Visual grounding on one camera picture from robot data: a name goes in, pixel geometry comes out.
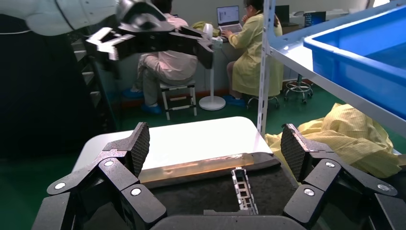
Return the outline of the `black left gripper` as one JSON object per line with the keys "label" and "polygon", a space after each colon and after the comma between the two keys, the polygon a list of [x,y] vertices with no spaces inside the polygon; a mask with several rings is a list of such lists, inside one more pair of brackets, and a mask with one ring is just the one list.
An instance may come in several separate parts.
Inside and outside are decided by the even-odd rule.
{"label": "black left gripper", "polygon": [[119,0],[117,28],[103,27],[85,40],[89,54],[100,61],[119,61],[133,54],[176,51],[196,56],[205,69],[213,67],[212,42],[188,26],[175,30],[165,15],[144,0]]}

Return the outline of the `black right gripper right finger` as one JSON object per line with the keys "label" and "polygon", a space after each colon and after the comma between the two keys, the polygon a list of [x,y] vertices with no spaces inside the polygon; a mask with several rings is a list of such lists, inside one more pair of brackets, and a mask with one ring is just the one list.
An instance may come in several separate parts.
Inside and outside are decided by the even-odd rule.
{"label": "black right gripper right finger", "polygon": [[308,230],[403,230],[400,189],[345,163],[327,144],[284,124],[281,152],[300,184],[283,213]]}

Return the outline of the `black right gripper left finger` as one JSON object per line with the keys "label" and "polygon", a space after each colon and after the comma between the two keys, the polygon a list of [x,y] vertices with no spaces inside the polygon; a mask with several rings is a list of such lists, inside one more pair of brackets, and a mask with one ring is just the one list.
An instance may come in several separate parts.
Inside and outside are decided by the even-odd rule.
{"label": "black right gripper left finger", "polygon": [[167,210],[139,179],[149,142],[149,126],[140,122],[129,137],[109,142],[93,162],[50,184],[32,229],[81,230],[107,203],[130,229],[151,229]]}

